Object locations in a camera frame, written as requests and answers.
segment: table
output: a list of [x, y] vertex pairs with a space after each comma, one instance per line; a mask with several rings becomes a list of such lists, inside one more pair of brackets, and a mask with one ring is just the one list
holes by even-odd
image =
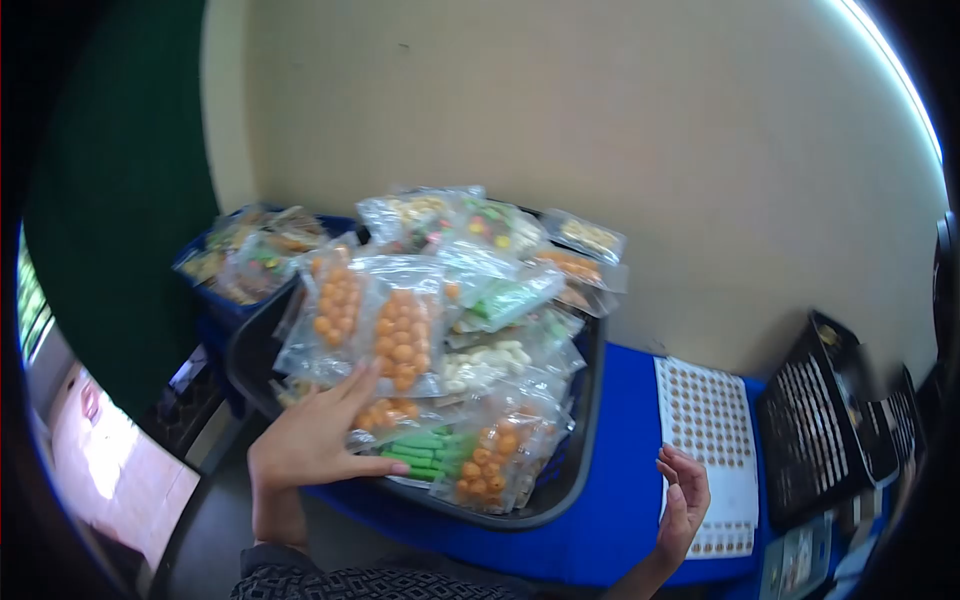
[[[655, 466], [661, 437], [653, 356], [614, 344], [607, 344], [606, 356], [589, 480], [570, 510], [539, 529], [516, 534], [486, 531], [397, 501], [363, 482], [306, 490], [342, 513], [423, 550], [527, 578], [609, 586], [653, 549], [662, 483]], [[752, 410], [762, 388], [759, 382], [747, 381]], [[756, 438], [756, 413], [753, 419]], [[757, 459], [761, 526], [754, 554], [686, 561], [668, 586], [730, 580], [759, 569], [763, 548], [759, 541], [769, 536], [759, 447]]]

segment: floor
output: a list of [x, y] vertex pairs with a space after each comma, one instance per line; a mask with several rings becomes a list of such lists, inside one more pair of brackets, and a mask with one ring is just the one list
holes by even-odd
[[[95, 410], [84, 414], [87, 405]], [[145, 436], [81, 366], [51, 418], [54, 475], [81, 520], [139, 550], [156, 571], [200, 475]]]
[[[253, 543], [247, 447], [267, 427], [251, 417], [217, 469], [206, 476], [187, 505], [154, 578], [151, 600], [227, 598], [239, 579], [240, 552]], [[319, 498], [304, 495], [311, 556], [323, 570], [371, 564], [415, 549], [346, 518]], [[597, 588], [542, 585], [562, 598], [596, 598]], [[699, 598], [702, 588], [672, 588], [658, 598]]]

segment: sticker sheet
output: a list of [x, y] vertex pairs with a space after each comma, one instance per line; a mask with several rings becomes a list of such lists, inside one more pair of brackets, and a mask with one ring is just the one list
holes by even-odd
[[[710, 507], [688, 559], [750, 556], [759, 519], [756, 439], [743, 379], [676, 358], [656, 358], [664, 442], [707, 468]], [[660, 516], [666, 508], [663, 479]]]

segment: black basket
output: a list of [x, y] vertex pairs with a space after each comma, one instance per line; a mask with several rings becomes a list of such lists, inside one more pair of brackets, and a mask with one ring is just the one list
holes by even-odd
[[917, 417], [917, 403], [913, 395], [913, 377], [906, 366], [894, 383], [887, 404], [897, 427], [891, 432], [897, 459], [905, 465], [911, 458], [920, 459], [926, 451], [924, 429]]
[[[369, 237], [360, 228], [361, 242]], [[291, 282], [273, 300], [250, 318], [230, 340], [227, 373], [233, 386], [268, 419], [283, 412], [276, 401], [271, 379], [285, 375], [274, 372], [273, 364], [281, 342], [273, 337], [296, 282]], [[557, 447], [537, 479], [535, 491], [527, 505], [506, 515], [482, 515], [448, 504], [427, 494], [426, 490], [401, 486], [389, 479], [371, 479], [367, 483], [382, 491], [431, 510], [453, 516], [473, 525], [501, 532], [527, 531], [541, 527], [562, 515], [580, 496], [590, 469], [600, 396], [603, 385], [604, 343], [607, 339], [606, 319], [584, 316], [584, 330], [574, 340], [587, 366], [572, 378], [569, 393], [572, 399], [570, 416], [576, 427]]]
[[871, 375], [856, 336], [810, 311], [756, 401], [775, 529], [801, 525], [897, 476], [897, 452]]

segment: right hand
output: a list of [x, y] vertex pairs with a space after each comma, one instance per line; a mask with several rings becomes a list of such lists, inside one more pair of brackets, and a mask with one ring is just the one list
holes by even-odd
[[357, 412], [373, 400], [379, 373], [379, 361], [358, 364], [337, 387], [328, 392], [315, 387], [296, 406], [283, 411], [248, 451], [254, 484], [265, 491], [279, 491], [409, 472], [402, 461], [356, 456], [344, 447]]
[[657, 470], [666, 477], [666, 509], [660, 520], [655, 552], [676, 568], [684, 561], [710, 505], [707, 469], [692, 456], [664, 444]]

